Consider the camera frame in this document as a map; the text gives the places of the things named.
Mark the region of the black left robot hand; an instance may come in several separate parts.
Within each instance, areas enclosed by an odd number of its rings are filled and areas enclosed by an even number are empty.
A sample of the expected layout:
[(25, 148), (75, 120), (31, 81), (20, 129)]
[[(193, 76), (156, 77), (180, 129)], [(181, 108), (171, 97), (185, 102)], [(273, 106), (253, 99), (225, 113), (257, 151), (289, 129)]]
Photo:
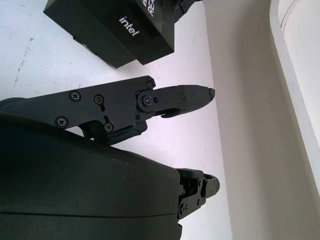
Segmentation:
[(198, 0), (178, 0), (174, 8), (174, 22), (178, 22)]

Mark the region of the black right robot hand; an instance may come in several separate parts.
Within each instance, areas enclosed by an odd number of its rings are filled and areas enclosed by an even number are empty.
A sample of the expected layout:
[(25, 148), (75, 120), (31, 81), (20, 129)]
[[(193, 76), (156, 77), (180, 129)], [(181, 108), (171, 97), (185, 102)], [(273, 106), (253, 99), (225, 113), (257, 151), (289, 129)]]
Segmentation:
[(179, 221), (220, 189), (115, 144), (147, 120), (211, 103), (213, 88), (156, 88), (150, 76), (0, 102), (3, 240), (178, 240)]

